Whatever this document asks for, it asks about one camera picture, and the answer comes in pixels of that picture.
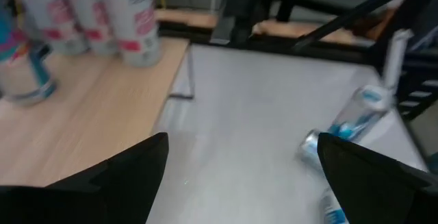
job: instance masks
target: table leg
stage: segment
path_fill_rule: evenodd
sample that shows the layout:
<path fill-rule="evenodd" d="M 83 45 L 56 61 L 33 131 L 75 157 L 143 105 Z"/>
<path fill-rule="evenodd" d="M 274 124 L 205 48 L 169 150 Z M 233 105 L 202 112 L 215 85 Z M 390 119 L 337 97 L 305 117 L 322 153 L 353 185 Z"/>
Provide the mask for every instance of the table leg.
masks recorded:
<path fill-rule="evenodd" d="M 183 93 L 171 93 L 169 98 L 171 99 L 180 99 L 180 100 L 188 100 L 192 101 L 194 99 L 195 93 L 195 81 L 194 81 L 194 65 L 193 65 L 193 55 L 191 47 L 188 47 L 187 52 L 187 73 L 188 73 L 188 81 L 189 81 L 189 94 Z"/>

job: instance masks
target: white surface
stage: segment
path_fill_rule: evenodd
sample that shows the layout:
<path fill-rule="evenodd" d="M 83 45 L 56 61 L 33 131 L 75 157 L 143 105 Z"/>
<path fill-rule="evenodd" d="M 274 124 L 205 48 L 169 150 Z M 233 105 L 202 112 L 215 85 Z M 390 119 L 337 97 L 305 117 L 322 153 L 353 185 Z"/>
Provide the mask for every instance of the white surface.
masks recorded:
<path fill-rule="evenodd" d="M 327 183 L 296 150 L 310 129 L 331 124 L 358 87 L 377 83 L 374 70 L 192 50 L 196 101 L 170 100 L 157 125 L 170 134 L 170 153 L 147 223 L 322 223 L 318 204 Z M 185 88 L 184 76 L 176 88 Z M 421 167 L 397 118 L 385 117 L 364 144 Z"/>

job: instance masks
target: white can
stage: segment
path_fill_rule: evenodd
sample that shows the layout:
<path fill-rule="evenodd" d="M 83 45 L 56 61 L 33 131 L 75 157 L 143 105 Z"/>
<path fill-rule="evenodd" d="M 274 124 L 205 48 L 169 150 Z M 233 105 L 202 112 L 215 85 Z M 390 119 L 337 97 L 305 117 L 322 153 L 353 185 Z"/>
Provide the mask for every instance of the white can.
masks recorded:
<path fill-rule="evenodd" d="M 88 49 L 85 36 L 67 0 L 23 0 L 35 23 L 54 51 L 77 55 Z"/>
<path fill-rule="evenodd" d="M 153 0 L 104 0 L 124 61 L 152 66 L 160 59 Z"/>
<path fill-rule="evenodd" d="M 81 23 L 91 49 L 99 55 L 114 55 L 118 52 L 112 36 L 112 28 L 102 0 L 70 0 Z"/>

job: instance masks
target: white table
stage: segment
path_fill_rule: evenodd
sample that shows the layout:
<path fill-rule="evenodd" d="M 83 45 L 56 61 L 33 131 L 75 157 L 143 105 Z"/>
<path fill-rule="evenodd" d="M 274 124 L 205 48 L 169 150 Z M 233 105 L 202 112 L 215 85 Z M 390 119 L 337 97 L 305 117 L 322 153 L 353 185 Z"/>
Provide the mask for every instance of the white table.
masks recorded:
<path fill-rule="evenodd" d="M 355 89 L 378 82 L 374 69 L 205 46 L 193 56 L 196 101 L 168 103 L 178 115 L 158 126 L 170 153 L 147 223 L 322 223 L 327 183 L 296 150 Z M 363 144 L 425 169 L 395 112 Z"/>

